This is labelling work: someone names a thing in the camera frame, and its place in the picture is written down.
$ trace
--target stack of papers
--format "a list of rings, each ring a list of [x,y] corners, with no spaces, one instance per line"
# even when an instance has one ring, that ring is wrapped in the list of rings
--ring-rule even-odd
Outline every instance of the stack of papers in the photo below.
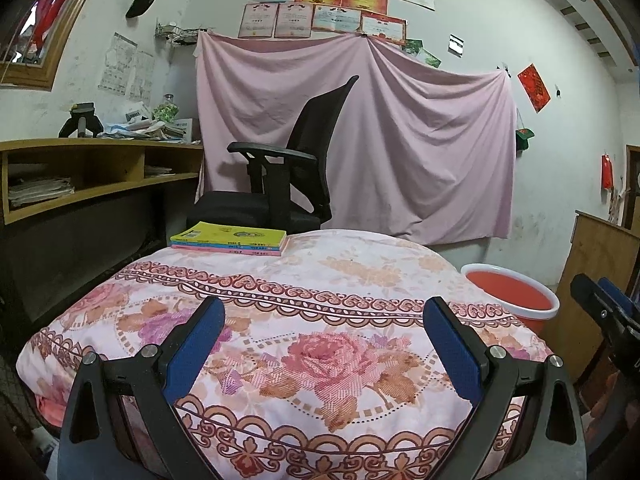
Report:
[[[145,178],[150,176],[173,175],[174,170],[162,166],[145,166]]]
[[[172,236],[171,247],[213,253],[281,256],[286,241],[286,232],[275,229],[199,222],[191,229]]]
[[[69,178],[38,178],[9,186],[8,196],[12,207],[20,207],[73,193]]]
[[[184,142],[185,133],[184,128],[175,124],[146,119],[132,123],[107,124],[107,129],[98,134],[98,138]]]

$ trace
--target floor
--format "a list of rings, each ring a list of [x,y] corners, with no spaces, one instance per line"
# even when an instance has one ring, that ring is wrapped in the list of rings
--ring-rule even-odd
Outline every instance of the floor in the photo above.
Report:
[[[32,430],[40,425],[22,393],[18,375],[2,356],[0,356],[0,394],[2,394],[0,410],[12,426]]]

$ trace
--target ceiling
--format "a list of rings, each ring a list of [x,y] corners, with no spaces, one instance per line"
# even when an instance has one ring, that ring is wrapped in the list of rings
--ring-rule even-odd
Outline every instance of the ceiling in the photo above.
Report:
[[[580,34],[617,82],[637,79],[630,34],[608,0],[546,0]]]

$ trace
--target bed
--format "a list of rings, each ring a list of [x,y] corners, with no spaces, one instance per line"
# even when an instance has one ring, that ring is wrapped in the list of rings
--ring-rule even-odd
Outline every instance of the bed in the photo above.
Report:
[[[470,411],[422,327],[431,296],[487,345],[538,361],[550,354],[435,252],[322,230],[290,236],[282,257],[165,248],[130,264],[35,334],[18,373],[60,426],[85,352],[134,355],[212,294],[225,303],[225,327],[175,409],[223,478],[427,476]],[[520,405],[482,474],[498,467]]]

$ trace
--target desk shelf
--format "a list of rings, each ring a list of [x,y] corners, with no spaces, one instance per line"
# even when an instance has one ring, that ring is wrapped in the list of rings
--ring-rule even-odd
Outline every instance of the desk shelf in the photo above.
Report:
[[[197,178],[202,147],[112,139],[31,139],[0,142],[4,224],[111,193]],[[35,165],[30,176],[69,177],[75,193],[13,208],[8,199],[12,165]],[[144,177],[144,167],[161,165],[175,174]]]

